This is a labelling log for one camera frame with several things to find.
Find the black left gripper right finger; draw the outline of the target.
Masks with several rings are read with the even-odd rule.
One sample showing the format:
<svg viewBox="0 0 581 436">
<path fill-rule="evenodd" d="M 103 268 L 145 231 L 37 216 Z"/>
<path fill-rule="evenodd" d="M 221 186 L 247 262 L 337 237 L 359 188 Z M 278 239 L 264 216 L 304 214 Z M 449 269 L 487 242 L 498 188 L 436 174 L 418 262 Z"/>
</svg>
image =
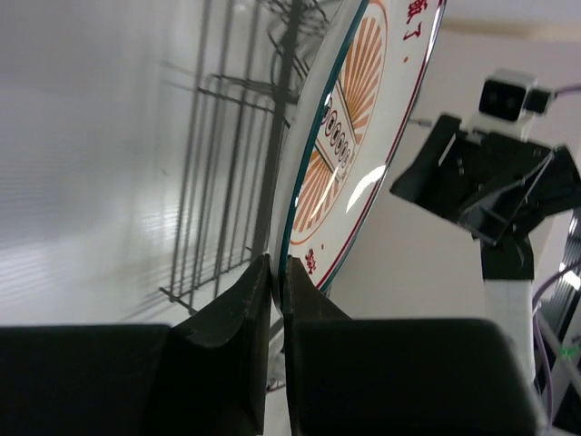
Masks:
<svg viewBox="0 0 581 436">
<path fill-rule="evenodd" d="M 350 317 L 312 283 L 302 261 L 288 257 L 283 278 L 286 388 L 293 435 L 355 435 L 340 402 L 340 367 L 332 335 Z"/>
</svg>

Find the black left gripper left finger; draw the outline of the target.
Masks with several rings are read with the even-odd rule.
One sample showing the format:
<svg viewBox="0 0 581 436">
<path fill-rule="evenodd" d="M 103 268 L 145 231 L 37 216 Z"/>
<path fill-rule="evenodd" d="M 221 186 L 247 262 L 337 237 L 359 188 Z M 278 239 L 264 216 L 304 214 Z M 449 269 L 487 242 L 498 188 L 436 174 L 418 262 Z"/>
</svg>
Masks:
<svg viewBox="0 0 581 436">
<path fill-rule="evenodd" d="M 261 435 L 264 429 L 270 257 L 190 319 L 172 328 L 165 360 L 165 415 L 191 435 Z"/>
</svg>

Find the orange sunburst plate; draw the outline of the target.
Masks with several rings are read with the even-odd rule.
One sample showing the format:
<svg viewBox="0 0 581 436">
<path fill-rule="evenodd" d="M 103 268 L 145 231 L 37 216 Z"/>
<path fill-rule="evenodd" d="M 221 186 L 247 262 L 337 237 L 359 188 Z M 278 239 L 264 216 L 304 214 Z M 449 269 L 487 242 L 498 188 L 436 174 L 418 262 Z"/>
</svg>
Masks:
<svg viewBox="0 0 581 436">
<path fill-rule="evenodd" d="M 300 91 L 281 154 L 268 251 L 326 291 L 369 214 L 419 97 L 443 1 L 343 1 Z"/>
</svg>

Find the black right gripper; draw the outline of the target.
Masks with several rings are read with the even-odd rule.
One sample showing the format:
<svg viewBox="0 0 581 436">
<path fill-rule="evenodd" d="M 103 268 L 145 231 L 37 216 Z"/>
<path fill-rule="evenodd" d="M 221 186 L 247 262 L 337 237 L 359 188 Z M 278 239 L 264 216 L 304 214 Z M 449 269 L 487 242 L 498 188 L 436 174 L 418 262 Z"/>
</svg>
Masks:
<svg viewBox="0 0 581 436">
<path fill-rule="evenodd" d="M 390 191 L 479 241 L 484 279 L 531 280 L 530 233 L 580 205 L 576 162 L 564 145 L 469 133 L 460 123 L 441 115 Z"/>
</svg>

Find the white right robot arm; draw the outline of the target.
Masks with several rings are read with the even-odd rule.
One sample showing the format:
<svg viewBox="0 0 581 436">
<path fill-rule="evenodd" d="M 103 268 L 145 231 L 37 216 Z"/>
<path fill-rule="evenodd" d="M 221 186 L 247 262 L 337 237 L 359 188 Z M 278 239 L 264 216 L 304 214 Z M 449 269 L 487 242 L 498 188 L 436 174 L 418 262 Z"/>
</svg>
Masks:
<svg viewBox="0 0 581 436">
<path fill-rule="evenodd" d="M 529 235 L 546 218 L 580 205 L 580 173 L 569 149 L 528 138 L 535 120 L 442 114 L 390 191 L 468 232 L 480 244 L 487 317 L 516 345 L 535 377 L 535 256 Z"/>
</svg>

